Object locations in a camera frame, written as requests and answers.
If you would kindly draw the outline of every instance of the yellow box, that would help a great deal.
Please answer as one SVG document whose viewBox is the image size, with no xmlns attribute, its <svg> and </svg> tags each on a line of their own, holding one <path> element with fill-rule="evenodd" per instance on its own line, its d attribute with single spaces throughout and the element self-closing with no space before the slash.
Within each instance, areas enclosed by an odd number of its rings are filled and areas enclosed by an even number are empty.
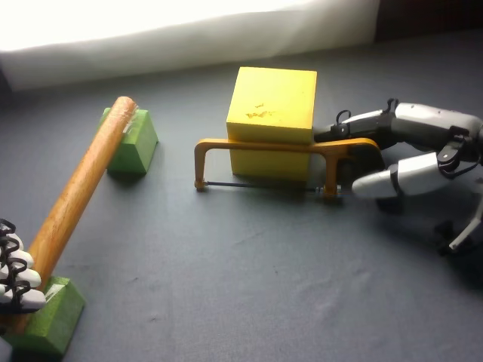
<svg viewBox="0 0 483 362">
<path fill-rule="evenodd" d="M 312 142 L 317 72 L 241 67 L 226 119 L 228 138 L 246 142 Z M 309 155 L 230 151 L 232 172 L 241 176 L 306 181 Z"/>
</svg>

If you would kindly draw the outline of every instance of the table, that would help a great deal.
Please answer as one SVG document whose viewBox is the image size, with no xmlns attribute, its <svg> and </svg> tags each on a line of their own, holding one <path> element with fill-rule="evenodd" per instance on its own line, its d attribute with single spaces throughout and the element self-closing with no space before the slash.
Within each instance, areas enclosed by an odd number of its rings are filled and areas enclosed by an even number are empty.
<svg viewBox="0 0 483 362">
<path fill-rule="evenodd" d="M 242 65 L 318 71 L 316 125 L 389 97 L 483 117 L 482 45 L 473 31 Z M 240 65 L 33 90 L 0 111 L 0 215 L 26 246 L 117 96 L 148 109 L 160 139 L 147 176 L 102 178 L 56 268 L 88 302 L 64 360 L 481 360 L 483 252 L 445 259 L 429 242 L 471 216 L 481 170 L 402 216 L 350 197 L 197 193 L 194 145 L 226 136 Z M 208 154 L 206 177 L 231 179 L 228 152 Z"/>
</svg>

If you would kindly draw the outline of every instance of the green foam block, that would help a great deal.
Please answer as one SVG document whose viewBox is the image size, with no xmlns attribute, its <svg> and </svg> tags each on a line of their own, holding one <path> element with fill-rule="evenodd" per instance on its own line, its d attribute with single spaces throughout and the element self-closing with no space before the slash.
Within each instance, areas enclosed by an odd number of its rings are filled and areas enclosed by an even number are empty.
<svg viewBox="0 0 483 362">
<path fill-rule="evenodd" d="M 32 314 L 23 335 L 2 338 L 14 350 L 63 356 L 85 305 L 70 279 L 52 277 L 45 288 L 47 304 Z"/>
<path fill-rule="evenodd" d="M 110 108 L 104 110 L 103 117 L 100 119 L 100 125 L 104 122 L 110 110 Z M 156 143 L 158 143 L 158 136 L 152 126 L 149 112 L 144 109 L 138 109 L 107 170 L 125 173 L 147 173 Z"/>
</svg>

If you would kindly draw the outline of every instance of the prosthetic hand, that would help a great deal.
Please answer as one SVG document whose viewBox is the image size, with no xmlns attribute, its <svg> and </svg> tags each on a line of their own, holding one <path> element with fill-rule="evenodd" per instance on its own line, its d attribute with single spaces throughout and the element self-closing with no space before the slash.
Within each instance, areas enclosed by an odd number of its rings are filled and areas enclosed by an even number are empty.
<svg viewBox="0 0 483 362">
<path fill-rule="evenodd" d="M 43 292 L 32 289 L 41 284 L 33 263 L 15 225 L 0 219 L 0 314 L 32 313 L 45 305 Z"/>
<path fill-rule="evenodd" d="M 483 121 L 474 115 L 437 109 L 412 103 L 388 100 L 385 110 L 351 116 L 350 111 L 337 115 L 337 123 L 315 131 L 316 142 L 366 137 L 381 149 L 406 142 L 417 149 L 433 151 L 425 155 L 400 160 L 387 170 L 364 176 L 352 184 L 354 193 L 363 198 L 397 198 L 418 195 L 439 189 L 455 177 L 481 163 L 483 151 Z M 349 119 L 339 122 L 347 112 Z M 472 164 L 458 169 L 461 161 Z M 448 246 L 456 250 L 479 224 L 477 212 L 468 228 Z"/>
</svg>

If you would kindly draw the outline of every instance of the white backdrop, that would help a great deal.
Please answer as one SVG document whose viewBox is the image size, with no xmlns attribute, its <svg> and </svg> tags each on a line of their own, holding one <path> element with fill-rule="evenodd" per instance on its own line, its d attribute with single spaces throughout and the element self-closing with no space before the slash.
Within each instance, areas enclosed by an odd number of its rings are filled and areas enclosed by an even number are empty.
<svg viewBox="0 0 483 362">
<path fill-rule="evenodd" d="M 16 91 L 365 44 L 379 0 L 9 2 L 0 64 Z"/>
</svg>

